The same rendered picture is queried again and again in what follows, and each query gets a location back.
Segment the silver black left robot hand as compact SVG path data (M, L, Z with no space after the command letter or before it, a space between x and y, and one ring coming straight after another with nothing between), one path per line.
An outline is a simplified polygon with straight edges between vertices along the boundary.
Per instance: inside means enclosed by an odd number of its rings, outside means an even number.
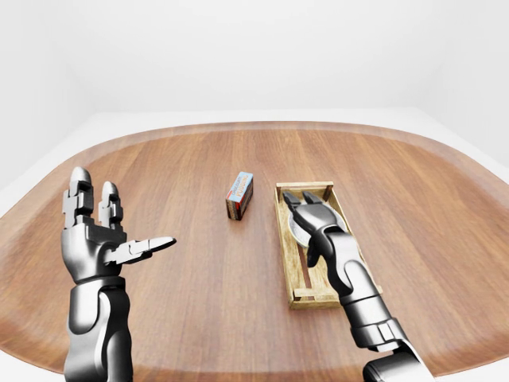
M123 209L119 191L110 181L103 184L102 200L98 204L99 224L91 217L93 210L91 176L85 168L76 167L69 189L64 192L61 250L64 264L77 284L116 276L124 263L148 259L154 252L177 242L171 236L129 241L121 225Z

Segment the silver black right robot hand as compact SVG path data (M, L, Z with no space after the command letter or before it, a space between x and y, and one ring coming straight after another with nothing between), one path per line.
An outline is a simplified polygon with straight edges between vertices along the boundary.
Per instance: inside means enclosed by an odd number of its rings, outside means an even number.
M285 191L282 195L292 213L293 221L310 235L307 244L307 266L315 267L321 255L329 261L335 255L335 249L328 234L346 233L343 220L309 191L302 192L305 204L291 192Z

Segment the patterned bowl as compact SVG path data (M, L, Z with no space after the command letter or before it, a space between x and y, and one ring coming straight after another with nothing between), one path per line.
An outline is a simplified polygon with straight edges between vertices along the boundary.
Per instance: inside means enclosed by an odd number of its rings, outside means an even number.
M326 204L326 206L332 211L332 213L336 217L336 223L340 226L340 228L343 229L344 231L347 231L348 227L344 218L331 205ZM311 235L295 222L295 220L293 219L293 214L291 212L289 213L288 225L289 230L291 231L291 234L293 238L297 241L297 243L301 247L307 248L309 246Z

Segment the wooden slat tray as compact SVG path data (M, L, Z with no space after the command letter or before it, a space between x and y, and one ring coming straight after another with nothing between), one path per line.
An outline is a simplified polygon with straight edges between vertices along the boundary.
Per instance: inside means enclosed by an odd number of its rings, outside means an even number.
M292 193L302 198L301 193L309 191L321 198L339 217L340 226L351 232L350 225L335 192L331 181L277 183L274 203L278 222L279 238L282 250L282 264L286 280L289 308L293 310L315 310L339 308L338 294L328 282L327 264L319 259L315 267L309 268L306 263L307 248L304 240L309 236L302 231L296 239L290 228L290 211L283 199L283 193Z

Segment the printed pudding box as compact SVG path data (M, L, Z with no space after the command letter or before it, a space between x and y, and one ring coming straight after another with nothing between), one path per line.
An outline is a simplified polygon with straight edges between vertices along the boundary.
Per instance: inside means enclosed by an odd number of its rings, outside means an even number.
M242 220L253 195L253 174L241 171L226 196L227 215Z

